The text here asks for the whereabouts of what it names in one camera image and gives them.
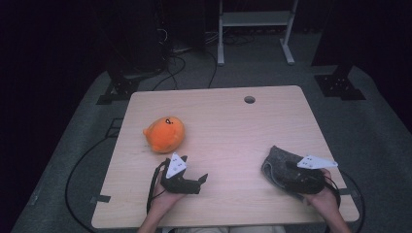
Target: wooden table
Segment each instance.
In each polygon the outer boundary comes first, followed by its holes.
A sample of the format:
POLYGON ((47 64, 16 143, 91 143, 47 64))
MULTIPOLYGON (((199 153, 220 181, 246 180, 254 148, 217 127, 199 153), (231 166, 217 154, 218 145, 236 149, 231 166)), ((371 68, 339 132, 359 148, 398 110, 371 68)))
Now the wooden table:
MULTIPOLYGON (((143 222, 155 168, 172 152, 153 153, 142 131, 167 116, 179 117, 186 127, 187 136, 176 149, 189 157, 185 179, 209 177, 200 193, 181 200, 160 226, 322 221, 260 171, 274 145, 301 156, 333 159, 301 89, 265 86, 134 93, 101 190, 111 199, 97 203, 94 227, 138 227, 143 222)), ((345 187, 338 169, 329 170, 337 185, 345 187)), ((347 221, 359 217, 350 195, 342 196, 340 211, 347 221)))

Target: person's leg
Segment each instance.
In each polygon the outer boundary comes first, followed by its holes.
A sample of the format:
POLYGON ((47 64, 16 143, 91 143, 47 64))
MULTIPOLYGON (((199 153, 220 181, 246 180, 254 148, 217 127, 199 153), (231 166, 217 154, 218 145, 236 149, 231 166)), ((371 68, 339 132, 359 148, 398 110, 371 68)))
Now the person's leg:
POLYGON ((283 226, 236 226, 230 227, 230 233, 286 233, 283 226))
POLYGON ((229 233, 228 227, 217 228, 176 228, 175 233, 229 233))

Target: dark background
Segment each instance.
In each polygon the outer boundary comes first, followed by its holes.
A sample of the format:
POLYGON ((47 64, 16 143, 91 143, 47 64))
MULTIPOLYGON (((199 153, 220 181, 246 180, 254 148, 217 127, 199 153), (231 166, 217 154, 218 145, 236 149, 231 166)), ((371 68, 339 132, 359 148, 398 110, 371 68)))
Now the dark background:
MULTIPOLYGON (((159 6, 158 1, 146 0, 129 4, 154 14, 146 10, 148 2, 159 6)), ((291 1, 224 2, 227 11, 284 10, 291 5, 291 1)), ((127 37, 140 35, 150 41, 156 37, 145 30, 129 35, 124 15, 114 4, 116 1, 110 0, 0 1, 2 232, 13 227, 78 104, 94 79, 106 70, 107 60, 121 54, 124 66, 161 68, 156 63, 158 48, 152 48, 157 50, 155 54, 139 52, 145 59, 129 52, 127 37)), ((218 1, 176 0, 160 6, 167 7, 162 9, 165 12, 143 21, 164 26, 173 22, 176 27, 171 33, 175 32, 176 38, 201 38, 198 33, 217 29, 218 1), (190 14, 187 9, 203 14, 190 14), (179 23, 188 17, 194 17, 189 22, 194 34, 179 30, 185 26, 179 23)), ((350 57, 372 77, 412 131, 410 12, 407 0, 300 1, 293 31, 324 29, 314 65, 335 65, 342 56, 350 57)), ((200 45, 198 40, 188 43, 200 45)))

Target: hole in table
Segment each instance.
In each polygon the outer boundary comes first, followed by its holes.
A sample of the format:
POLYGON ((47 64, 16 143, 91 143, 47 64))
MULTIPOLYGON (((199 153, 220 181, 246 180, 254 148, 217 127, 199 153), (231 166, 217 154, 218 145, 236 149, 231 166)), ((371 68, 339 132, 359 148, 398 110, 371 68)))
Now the hole in table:
POLYGON ((250 96, 250 95, 246 96, 244 100, 245 100, 245 102, 248 103, 248 104, 253 104, 253 103, 255 103, 255 102, 257 101, 257 100, 255 99, 255 97, 250 96))

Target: metal stand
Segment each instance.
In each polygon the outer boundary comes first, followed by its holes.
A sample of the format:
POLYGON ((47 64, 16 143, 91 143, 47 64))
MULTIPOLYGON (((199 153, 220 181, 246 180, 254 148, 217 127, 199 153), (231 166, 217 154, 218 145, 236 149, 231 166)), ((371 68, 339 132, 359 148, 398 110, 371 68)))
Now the metal stand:
POLYGON ((286 25, 286 35, 284 39, 280 39, 282 50, 285 54, 289 65, 294 64, 291 50, 288 42, 292 32, 292 25, 296 13, 298 0, 293 1, 292 9, 290 11, 282 12, 237 12, 224 13, 223 0, 219 5, 219 42, 218 42, 218 65, 224 65, 223 54, 223 28, 226 26, 275 26, 286 25))
POLYGON ((114 100, 130 99, 131 94, 137 90, 139 82, 127 79, 121 72, 121 67, 114 58, 108 60, 106 68, 111 83, 107 87, 105 94, 99 97, 97 105, 108 105, 114 100))

